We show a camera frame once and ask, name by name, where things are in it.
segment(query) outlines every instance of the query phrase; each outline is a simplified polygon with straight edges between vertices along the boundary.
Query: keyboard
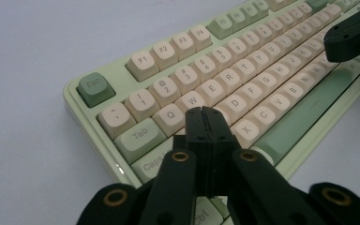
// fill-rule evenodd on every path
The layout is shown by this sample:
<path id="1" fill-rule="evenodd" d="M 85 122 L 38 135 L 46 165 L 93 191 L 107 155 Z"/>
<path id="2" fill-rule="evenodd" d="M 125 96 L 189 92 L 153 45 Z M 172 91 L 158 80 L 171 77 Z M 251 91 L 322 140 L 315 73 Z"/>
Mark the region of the keyboard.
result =
<path id="1" fill-rule="evenodd" d="M 154 178 L 185 111 L 222 112 L 243 148 L 285 177 L 360 94 L 360 55 L 328 62 L 325 33 L 360 0 L 249 0 L 64 88 L 66 106 L 117 182 Z M 232 224 L 226 198 L 197 199 L 196 224 Z"/>

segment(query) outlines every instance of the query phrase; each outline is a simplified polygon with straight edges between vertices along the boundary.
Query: cream keycap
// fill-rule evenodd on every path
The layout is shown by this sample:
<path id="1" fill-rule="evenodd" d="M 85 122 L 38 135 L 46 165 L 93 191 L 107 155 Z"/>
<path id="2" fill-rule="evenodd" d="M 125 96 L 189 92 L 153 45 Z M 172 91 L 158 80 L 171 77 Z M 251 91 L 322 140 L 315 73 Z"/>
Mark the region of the cream keycap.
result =
<path id="1" fill-rule="evenodd" d="M 159 110 L 158 103 L 151 93 L 145 89 L 140 89 L 131 94 L 125 100 L 125 106 L 137 122 L 141 122 Z"/>
<path id="2" fill-rule="evenodd" d="M 153 115 L 153 119 L 167 137 L 172 136 L 185 125 L 184 113 L 175 104 L 160 109 Z"/>
<path id="3" fill-rule="evenodd" d="M 256 67 L 247 59 L 239 60 L 230 69 L 239 75 L 242 83 L 246 83 L 257 74 Z"/>
<path id="4" fill-rule="evenodd" d="M 174 104 L 176 104 L 183 113 L 195 107 L 206 106 L 206 102 L 203 97 L 201 97 L 201 95 L 196 91 L 186 93 L 177 99 Z"/>
<path id="5" fill-rule="evenodd" d="M 263 90 L 254 82 L 245 83 L 234 93 L 243 98 L 250 109 L 255 107 L 264 98 Z"/>
<path id="6" fill-rule="evenodd" d="M 157 103 L 161 108 L 175 102 L 181 96 L 180 90 L 177 88 L 174 81 L 168 77 L 156 80 L 150 85 L 148 91 L 150 91 L 157 100 Z"/>
<path id="7" fill-rule="evenodd" d="M 114 103 L 105 108 L 98 116 L 98 121 L 111 139 L 136 125 L 136 121 L 122 103 Z"/>
<path id="8" fill-rule="evenodd" d="M 273 32 L 266 24 L 259 24 L 255 28 L 255 34 L 259 36 L 261 46 L 274 38 Z"/>
<path id="9" fill-rule="evenodd" d="M 236 94 L 229 95 L 217 106 L 230 117 L 232 123 L 244 116 L 249 110 L 247 102 Z"/>
<path id="10" fill-rule="evenodd" d="M 185 32 L 173 36 L 170 43 L 174 47 L 179 61 L 191 56 L 196 52 L 194 41 Z"/>
<path id="11" fill-rule="evenodd" d="M 231 39 L 225 48 L 230 51 L 234 62 L 238 62 L 247 56 L 247 46 L 238 38 Z"/>
<path id="12" fill-rule="evenodd" d="M 274 113 L 278 118 L 282 117 L 291 107 L 291 102 L 281 94 L 275 93 L 268 98 L 271 109 L 275 110 Z"/>
<path id="13" fill-rule="evenodd" d="M 268 64 L 272 64 L 272 63 L 276 62 L 285 53 L 274 42 L 269 42 L 269 43 L 263 45 L 261 47 L 261 50 L 268 56 L 268 59 L 269 59 Z"/>
<path id="14" fill-rule="evenodd" d="M 243 148 L 249 148 L 261 136 L 255 123 L 244 118 L 235 123 L 231 127 L 231 131 Z"/>
<path id="15" fill-rule="evenodd" d="M 206 82 L 218 74 L 218 67 L 207 55 L 196 59 L 190 66 L 197 73 L 201 83 Z"/>
<path id="16" fill-rule="evenodd" d="M 217 66 L 217 72 L 221 72 L 233 64 L 233 56 L 222 46 L 215 48 L 208 56 Z"/>
<path id="17" fill-rule="evenodd" d="M 188 34 L 194 40 L 194 45 L 197 52 L 212 45 L 210 32 L 202 25 L 192 27 Z"/>
<path id="18" fill-rule="evenodd" d="M 265 98 L 280 85 L 278 79 L 268 72 L 260 73 L 252 81 L 259 85 Z"/>
<path id="19" fill-rule="evenodd" d="M 214 79 L 223 87 L 226 96 L 242 85 L 241 78 L 231 68 L 220 72 Z"/>
<path id="20" fill-rule="evenodd" d="M 226 93 L 221 85 L 213 79 L 207 80 L 195 89 L 206 102 L 208 107 L 216 105 L 219 101 L 226 97 Z"/>
<path id="21" fill-rule="evenodd" d="M 159 70 L 168 68 L 178 62 L 177 54 L 174 51 L 174 48 L 166 40 L 154 45 L 150 53 L 157 62 Z"/>
<path id="22" fill-rule="evenodd" d="M 247 56 L 246 59 L 254 65 L 257 73 L 262 72 L 270 65 L 270 59 L 268 58 L 267 54 L 261 50 L 251 53 Z"/>
<path id="23" fill-rule="evenodd" d="M 261 41 L 253 31 L 246 31 L 242 34 L 241 40 L 247 45 L 247 54 L 258 50 L 261 47 Z"/>
<path id="24" fill-rule="evenodd" d="M 134 53 L 127 62 L 127 69 L 138 82 L 159 73 L 158 65 L 148 51 Z"/>
<path id="25" fill-rule="evenodd" d="M 190 66 L 183 66 L 178 68 L 171 79 L 180 89 L 182 95 L 194 90 L 201 82 L 195 70 Z"/>
<path id="26" fill-rule="evenodd" d="M 278 20 L 278 18 L 271 19 L 267 25 L 271 28 L 271 31 L 273 32 L 274 38 L 282 35 L 284 32 L 284 27 L 281 21 Z"/>

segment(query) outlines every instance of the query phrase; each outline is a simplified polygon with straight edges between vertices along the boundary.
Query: white table surface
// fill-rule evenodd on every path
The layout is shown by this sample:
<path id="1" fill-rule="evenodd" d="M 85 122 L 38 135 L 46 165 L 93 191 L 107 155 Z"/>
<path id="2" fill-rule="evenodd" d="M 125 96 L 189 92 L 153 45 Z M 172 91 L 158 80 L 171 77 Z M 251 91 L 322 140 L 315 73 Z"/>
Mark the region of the white table surface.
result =
<path id="1" fill-rule="evenodd" d="M 74 224 L 113 182 L 65 109 L 74 77 L 241 0 L 0 1 L 0 224 Z M 360 98 L 291 179 L 360 196 Z"/>

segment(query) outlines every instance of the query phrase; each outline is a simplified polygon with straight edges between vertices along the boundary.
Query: green keycap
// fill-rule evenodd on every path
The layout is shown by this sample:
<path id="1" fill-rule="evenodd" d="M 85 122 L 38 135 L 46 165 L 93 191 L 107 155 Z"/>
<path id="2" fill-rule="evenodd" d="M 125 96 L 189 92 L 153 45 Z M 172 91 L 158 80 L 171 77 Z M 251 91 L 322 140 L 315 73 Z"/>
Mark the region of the green keycap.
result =
<path id="1" fill-rule="evenodd" d="M 233 23 L 226 15 L 217 16 L 207 29 L 216 36 L 217 39 L 224 39 L 233 34 Z"/>
<path id="2" fill-rule="evenodd" d="M 245 17 L 244 13 L 242 13 L 242 11 L 239 10 L 239 8 L 235 8 L 231 10 L 227 14 L 227 16 L 233 24 L 234 32 L 237 32 L 247 26 L 247 17 Z"/>
<path id="3" fill-rule="evenodd" d="M 354 74 L 337 67 L 253 145 L 277 164 L 350 85 Z"/>
<path id="4" fill-rule="evenodd" d="M 115 92 L 105 78 L 96 72 L 81 78 L 78 93 L 89 108 L 115 96 Z"/>
<path id="5" fill-rule="evenodd" d="M 127 163 L 131 164 L 165 139 L 165 134 L 154 120 L 147 118 L 119 135 L 113 142 Z"/>
<path id="6" fill-rule="evenodd" d="M 306 0 L 306 3 L 311 6 L 312 14 L 323 9 L 328 5 L 328 0 Z"/>

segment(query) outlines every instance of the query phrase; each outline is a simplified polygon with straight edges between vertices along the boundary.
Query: keycap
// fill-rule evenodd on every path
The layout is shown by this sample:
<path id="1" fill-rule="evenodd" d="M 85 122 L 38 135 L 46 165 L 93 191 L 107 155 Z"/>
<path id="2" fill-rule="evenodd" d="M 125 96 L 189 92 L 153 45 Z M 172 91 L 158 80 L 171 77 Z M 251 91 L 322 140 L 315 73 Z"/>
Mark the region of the keycap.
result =
<path id="1" fill-rule="evenodd" d="M 221 85 L 213 79 L 207 80 L 195 89 L 204 99 L 208 107 L 216 105 L 220 100 L 226 97 L 226 93 Z"/>
<path id="2" fill-rule="evenodd" d="M 154 45 L 150 53 L 155 59 L 159 70 L 168 68 L 178 62 L 173 46 L 166 40 Z"/>
<path id="3" fill-rule="evenodd" d="M 241 11 L 247 16 L 247 25 L 259 20 L 259 11 L 252 2 L 246 2 L 240 7 Z"/>
<path id="4" fill-rule="evenodd" d="M 142 180 L 148 182 L 157 176 L 159 166 L 162 164 L 165 155 L 172 150 L 173 137 L 158 145 L 152 151 L 131 164 L 131 168 Z"/>
<path id="5" fill-rule="evenodd" d="M 214 79 L 224 89 L 226 96 L 238 89 L 242 84 L 239 75 L 231 68 L 227 68 L 220 72 Z"/>
<path id="6" fill-rule="evenodd" d="M 281 8 L 284 8 L 285 7 L 285 3 L 284 3 L 285 1 L 286 0 L 266 0 L 268 6 L 273 11 L 278 11 Z"/>
<path id="7" fill-rule="evenodd" d="M 177 99 L 174 103 L 183 113 L 195 107 L 206 106 L 206 102 L 204 101 L 203 97 L 201 97 L 201 95 L 196 91 L 190 91 L 186 93 Z"/>
<path id="8" fill-rule="evenodd" d="M 258 17 L 260 19 L 268 16 L 269 6 L 264 0 L 253 0 L 253 5 L 258 10 Z"/>
<path id="9" fill-rule="evenodd" d="M 113 142 L 131 164 L 163 141 L 166 136 L 151 118 L 119 135 Z"/>
<path id="10" fill-rule="evenodd" d="M 326 7 L 328 0 L 306 0 L 306 3 L 311 6 L 312 13 L 316 13 Z"/>
<path id="11" fill-rule="evenodd" d="M 272 64 L 277 61 L 283 54 L 282 51 L 276 43 L 269 42 L 261 47 L 262 52 L 268 56 L 268 64 Z"/>
<path id="12" fill-rule="evenodd" d="M 115 92 L 99 73 L 91 73 L 82 77 L 78 85 L 78 93 L 87 107 L 92 108 L 115 96 Z"/>
<path id="13" fill-rule="evenodd" d="M 153 115 L 159 109 L 159 105 L 154 97 L 145 89 L 140 89 L 131 94 L 125 100 L 125 106 L 137 122 Z"/>
<path id="14" fill-rule="evenodd" d="M 226 48 L 222 46 L 214 49 L 212 53 L 208 54 L 208 56 L 217 66 L 217 72 L 221 72 L 233 64 L 233 56 Z"/>
<path id="15" fill-rule="evenodd" d="M 231 132 L 241 146 L 251 146 L 262 135 L 256 124 L 245 118 L 235 123 L 231 127 Z"/>
<path id="16" fill-rule="evenodd" d="M 194 40 L 194 45 L 197 52 L 212 45 L 210 33 L 202 25 L 192 27 L 191 30 L 189 30 L 188 34 Z"/>
<path id="17" fill-rule="evenodd" d="M 247 59 L 241 59 L 231 66 L 231 69 L 238 74 L 242 83 L 249 81 L 257 74 L 256 67 Z"/>
<path id="18" fill-rule="evenodd" d="M 268 58 L 267 54 L 265 54 L 263 51 L 258 50 L 246 58 L 249 60 L 253 66 L 256 68 L 257 73 L 262 72 L 265 68 L 267 68 L 270 65 L 270 59 Z"/>
<path id="19" fill-rule="evenodd" d="M 205 197 L 197 198 L 194 224 L 219 225 L 223 217 Z"/>
<path id="20" fill-rule="evenodd" d="M 201 82 L 195 70 L 190 66 L 178 68 L 171 76 L 182 95 L 194 90 Z"/>
<path id="21" fill-rule="evenodd" d="M 234 93 L 242 97 L 249 108 L 255 107 L 264 98 L 263 90 L 254 82 L 247 82 Z"/>
<path id="22" fill-rule="evenodd" d="M 216 74 L 218 74 L 217 65 L 207 55 L 203 55 L 196 59 L 191 64 L 191 67 L 197 73 L 198 77 L 201 80 L 201 83 L 206 82 L 207 80 L 213 78 Z"/>
<path id="23" fill-rule="evenodd" d="M 218 39 L 224 39 L 233 34 L 233 23 L 226 15 L 217 16 L 207 29 Z"/>
<path id="24" fill-rule="evenodd" d="M 148 51 L 134 53 L 127 62 L 127 69 L 138 82 L 159 72 L 157 63 Z"/>
<path id="25" fill-rule="evenodd" d="M 234 32 L 237 32 L 247 26 L 247 18 L 239 8 L 234 8 L 233 10 L 229 11 L 227 13 L 227 17 L 232 22 Z"/>
<path id="26" fill-rule="evenodd" d="M 229 116 L 232 123 L 244 116 L 249 110 L 247 102 L 236 94 L 229 95 L 217 106 Z"/>
<path id="27" fill-rule="evenodd" d="M 246 31 L 242 35 L 242 39 L 247 45 L 247 53 L 252 53 L 258 50 L 261 46 L 259 37 L 253 31 Z"/>
<path id="28" fill-rule="evenodd" d="M 230 40 L 225 48 L 230 51 L 233 61 L 238 62 L 245 56 L 247 56 L 247 46 L 239 38 Z"/>
<path id="29" fill-rule="evenodd" d="M 169 104 L 156 112 L 153 117 L 167 137 L 171 137 L 185 125 L 184 113 L 175 105 Z"/>
<path id="30" fill-rule="evenodd" d="M 159 104 L 160 108 L 175 102 L 181 93 L 174 81 L 168 77 L 157 79 L 148 87 L 148 91 Z"/>
<path id="31" fill-rule="evenodd" d="M 179 61 L 191 56 L 196 52 L 194 41 L 189 36 L 189 34 L 185 32 L 173 36 L 170 43 L 174 47 Z"/>
<path id="32" fill-rule="evenodd" d="M 338 5 L 341 8 L 342 12 L 346 12 L 350 10 L 352 7 L 354 7 L 356 4 L 358 4 L 360 0 L 337 0 L 334 2 L 334 4 Z"/>
<path id="33" fill-rule="evenodd" d="M 111 139 L 136 125 L 136 120 L 122 103 L 114 103 L 105 108 L 98 116 L 98 121 Z"/>

